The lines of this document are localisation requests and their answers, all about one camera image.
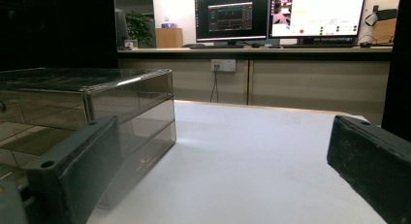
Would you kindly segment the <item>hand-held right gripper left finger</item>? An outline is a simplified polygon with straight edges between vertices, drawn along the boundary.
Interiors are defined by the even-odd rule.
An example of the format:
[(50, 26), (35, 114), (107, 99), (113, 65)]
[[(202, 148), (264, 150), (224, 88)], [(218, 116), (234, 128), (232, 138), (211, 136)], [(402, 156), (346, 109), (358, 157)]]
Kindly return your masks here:
[(115, 115), (81, 127), (23, 167), (35, 224), (86, 224), (122, 165)]

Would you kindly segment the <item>black curtain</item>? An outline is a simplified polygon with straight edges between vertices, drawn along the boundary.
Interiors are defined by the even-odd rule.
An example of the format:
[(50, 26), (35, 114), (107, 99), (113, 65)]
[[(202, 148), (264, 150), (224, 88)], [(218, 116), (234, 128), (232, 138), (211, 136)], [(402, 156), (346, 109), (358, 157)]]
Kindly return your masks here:
[(0, 0), (0, 71), (116, 66), (114, 0)]

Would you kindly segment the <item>green potted plant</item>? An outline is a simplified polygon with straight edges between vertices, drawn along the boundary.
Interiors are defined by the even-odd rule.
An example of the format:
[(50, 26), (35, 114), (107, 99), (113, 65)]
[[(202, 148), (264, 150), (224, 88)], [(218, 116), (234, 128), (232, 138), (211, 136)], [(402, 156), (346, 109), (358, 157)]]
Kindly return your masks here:
[(129, 12), (125, 17), (129, 37), (132, 40), (137, 40), (143, 46), (152, 47), (154, 45), (154, 36), (151, 32), (150, 18), (136, 12)]

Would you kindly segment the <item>black keyboard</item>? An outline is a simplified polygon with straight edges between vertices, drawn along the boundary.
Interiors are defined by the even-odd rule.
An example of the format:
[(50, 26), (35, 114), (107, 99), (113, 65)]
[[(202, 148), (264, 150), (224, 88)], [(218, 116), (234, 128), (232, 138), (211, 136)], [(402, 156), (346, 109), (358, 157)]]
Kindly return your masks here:
[(352, 44), (291, 44), (291, 45), (281, 45), (282, 48), (352, 48), (355, 45)]
[(221, 49), (221, 48), (244, 48), (242, 45), (224, 45), (224, 46), (206, 46), (206, 45), (193, 45), (189, 47), (190, 49)]

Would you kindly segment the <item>small wooden cabinet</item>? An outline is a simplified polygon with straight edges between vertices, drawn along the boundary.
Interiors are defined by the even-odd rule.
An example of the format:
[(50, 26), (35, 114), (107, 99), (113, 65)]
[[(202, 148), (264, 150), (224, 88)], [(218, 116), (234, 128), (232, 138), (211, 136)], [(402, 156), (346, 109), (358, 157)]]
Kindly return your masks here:
[(183, 45), (181, 28), (156, 28), (155, 36), (158, 48), (180, 48)]

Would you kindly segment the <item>white wall power socket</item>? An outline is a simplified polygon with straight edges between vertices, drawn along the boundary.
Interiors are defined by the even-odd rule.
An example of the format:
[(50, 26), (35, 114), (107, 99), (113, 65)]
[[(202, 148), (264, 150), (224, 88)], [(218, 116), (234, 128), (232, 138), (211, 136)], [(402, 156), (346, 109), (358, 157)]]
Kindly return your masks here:
[(234, 59), (212, 59), (210, 67), (213, 72), (234, 72), (237, 66)]

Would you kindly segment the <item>clear smoky plastic drawer cabinet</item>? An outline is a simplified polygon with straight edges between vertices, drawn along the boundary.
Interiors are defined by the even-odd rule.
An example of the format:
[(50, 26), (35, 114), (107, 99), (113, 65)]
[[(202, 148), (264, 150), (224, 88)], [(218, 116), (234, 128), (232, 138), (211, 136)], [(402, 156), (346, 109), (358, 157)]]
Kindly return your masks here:
[(0, 180), (87, 123), (114, 115), (123, 164), (100, 200), (114, 208), (176, 141), (169, 69), (34, 68), (0, 72)]

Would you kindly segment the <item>bright white-screen computer monitor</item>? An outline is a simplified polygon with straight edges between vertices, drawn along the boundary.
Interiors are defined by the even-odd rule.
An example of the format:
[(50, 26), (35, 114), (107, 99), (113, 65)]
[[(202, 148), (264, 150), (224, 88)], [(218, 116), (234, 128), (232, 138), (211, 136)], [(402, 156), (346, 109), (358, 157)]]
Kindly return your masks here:
[(270, 39), (355, 41), (364, 0), (270, 0)]

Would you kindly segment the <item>black computer monitor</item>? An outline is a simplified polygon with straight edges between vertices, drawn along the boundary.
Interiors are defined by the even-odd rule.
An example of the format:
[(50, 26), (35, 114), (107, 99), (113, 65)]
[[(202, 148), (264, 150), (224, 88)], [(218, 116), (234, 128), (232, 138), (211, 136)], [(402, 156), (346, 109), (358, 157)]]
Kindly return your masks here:
[(268, 38), (269, 0), (195, 0), (197, 43)]

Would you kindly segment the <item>long beige desk counter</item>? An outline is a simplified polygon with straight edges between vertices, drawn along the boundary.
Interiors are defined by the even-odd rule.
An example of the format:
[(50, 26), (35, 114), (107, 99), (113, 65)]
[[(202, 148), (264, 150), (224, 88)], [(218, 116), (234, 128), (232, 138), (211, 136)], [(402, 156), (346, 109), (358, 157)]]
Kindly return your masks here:
[[(212, 59), (234, 59), (213, 72)], [(359, 114), (382, 122), (392, 49), (233, 48), (121, 51), (121, 68), (167, 68), (178, 100)]]

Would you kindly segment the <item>brown cardboard box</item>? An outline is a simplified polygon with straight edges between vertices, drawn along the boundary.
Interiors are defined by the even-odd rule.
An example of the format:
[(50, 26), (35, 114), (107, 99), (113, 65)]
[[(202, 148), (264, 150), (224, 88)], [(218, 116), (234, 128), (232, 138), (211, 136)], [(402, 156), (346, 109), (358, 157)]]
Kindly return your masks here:
[(374, 24), (372, 40), (376, 44), (391, 43), (395, 37), (396, 19), (379, 20)]

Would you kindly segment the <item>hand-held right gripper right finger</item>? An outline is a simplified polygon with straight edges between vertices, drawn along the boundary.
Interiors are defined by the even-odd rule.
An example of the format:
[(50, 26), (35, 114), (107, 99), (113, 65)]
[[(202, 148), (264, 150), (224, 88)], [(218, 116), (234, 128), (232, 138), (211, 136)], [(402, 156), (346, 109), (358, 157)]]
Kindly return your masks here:
[(388, 224), (411, 224), (411, 143), (338, 115), (327, 162)]

